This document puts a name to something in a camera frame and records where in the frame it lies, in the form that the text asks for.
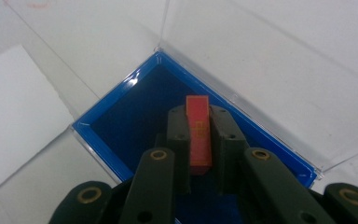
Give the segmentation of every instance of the blue box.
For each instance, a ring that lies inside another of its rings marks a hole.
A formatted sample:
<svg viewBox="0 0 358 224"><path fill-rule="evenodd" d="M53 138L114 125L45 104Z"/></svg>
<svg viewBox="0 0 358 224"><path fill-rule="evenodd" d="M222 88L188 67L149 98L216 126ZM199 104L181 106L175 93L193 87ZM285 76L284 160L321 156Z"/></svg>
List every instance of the blue box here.
<svg viewBox="0 0 358 224"><path fill-rule="evenodd" d="M211 105L231 113L251 147L274 152L303 186L313 183L317 175L310 164L161 51L115 86L73 127L98 158L125 180L135 173L143 152L154 146L156 135L166 133L168 111L184 105L189 94L209 95ZM191 181L192 194L176 198L179 220L240 223L234 196L216 196L208 175Z"/></svg>

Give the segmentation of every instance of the white paper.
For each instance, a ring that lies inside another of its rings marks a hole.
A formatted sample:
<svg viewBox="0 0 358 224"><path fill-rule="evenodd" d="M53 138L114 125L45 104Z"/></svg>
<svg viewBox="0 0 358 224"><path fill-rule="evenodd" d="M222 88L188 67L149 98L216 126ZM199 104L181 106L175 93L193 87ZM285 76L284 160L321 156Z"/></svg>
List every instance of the white paper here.
<svg viewBox="0 0 358 224"><path fill-rule="evenodd" d="M0 184L72 121L22 46L0 55Z"/></svg>

